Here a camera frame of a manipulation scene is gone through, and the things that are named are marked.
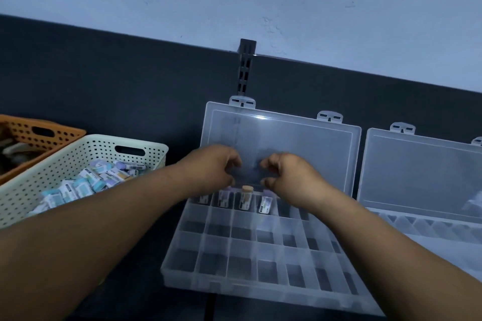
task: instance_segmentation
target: open lid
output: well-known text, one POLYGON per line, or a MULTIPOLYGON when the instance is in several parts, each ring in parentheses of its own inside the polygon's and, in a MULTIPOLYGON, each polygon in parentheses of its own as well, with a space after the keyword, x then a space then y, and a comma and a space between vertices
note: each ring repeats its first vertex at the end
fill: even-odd
POLYGON ((228 104, 208 102, 201 146, 220 143, 238 150, 243 160, 233 176, 239 184, 258 184, 272 175, 259 167, 274 152, 291 152, 306 159, 332 185, 351 195, 361 128, 342 124, 330 111, 317 119, 260 111, 247 97, 231 97, 228 104))
POLYGON ((482 223, 467 205, 482 190, 481 143, 417 136, 402 122, 390 131, 371 128, 357 199, 369 208, 482 223))

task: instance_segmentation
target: left arm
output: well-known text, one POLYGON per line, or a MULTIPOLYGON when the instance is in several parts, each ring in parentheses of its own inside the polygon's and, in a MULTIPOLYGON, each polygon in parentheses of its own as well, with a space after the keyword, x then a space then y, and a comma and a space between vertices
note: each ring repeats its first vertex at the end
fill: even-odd
POLYGON ((0 231, 0 319, 69 315, 152 224, 184 198, 232 183, 238 153, 221 145, 0 231))

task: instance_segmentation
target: basket hole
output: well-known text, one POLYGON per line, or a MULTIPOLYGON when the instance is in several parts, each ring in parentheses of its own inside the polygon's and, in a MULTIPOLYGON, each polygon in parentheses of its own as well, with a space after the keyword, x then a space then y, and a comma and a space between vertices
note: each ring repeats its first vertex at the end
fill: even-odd
POLYGON ((39 136, 55 137, 55 132, 43 127, 32 127, 32 132, 39 136))
POLYGON ((115 146, 114 149, 120 154, 126 155, 136 155, 136 156, 145 156, 146 152, 141 148, 134 148, 134 147, 127 147, 127 146, 115 146))

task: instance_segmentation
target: white plastic basket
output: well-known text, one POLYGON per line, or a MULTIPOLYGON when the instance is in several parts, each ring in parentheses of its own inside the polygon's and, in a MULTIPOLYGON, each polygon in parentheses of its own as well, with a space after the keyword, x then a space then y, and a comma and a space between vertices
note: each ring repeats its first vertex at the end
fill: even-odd
POLYGON ((62 180, 75 177, 93 159, 140 163, 153 170, 165 166, 168 149, 165 144, 155 142, 84 136, 0 186, 0 228, 25 218, 39 202, 41 191, 57 188, 62 180), (144 155, 124 154, 119 152, 120 147, 141 149, 144 155))

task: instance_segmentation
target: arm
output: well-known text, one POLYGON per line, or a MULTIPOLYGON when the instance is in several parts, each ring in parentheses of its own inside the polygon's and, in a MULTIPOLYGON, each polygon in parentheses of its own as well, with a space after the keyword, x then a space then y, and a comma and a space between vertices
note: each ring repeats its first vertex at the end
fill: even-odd
POLYGON ((66 317, 171 206, 230 185, 231 165, 234 149, 202 148, 0 231, 0 319, 66 317))
POLYGON ((306 161, 273 154, 262 184, 328 226, 385 314, 402 320, 479 320, 482 283, 329 185, 306 161))

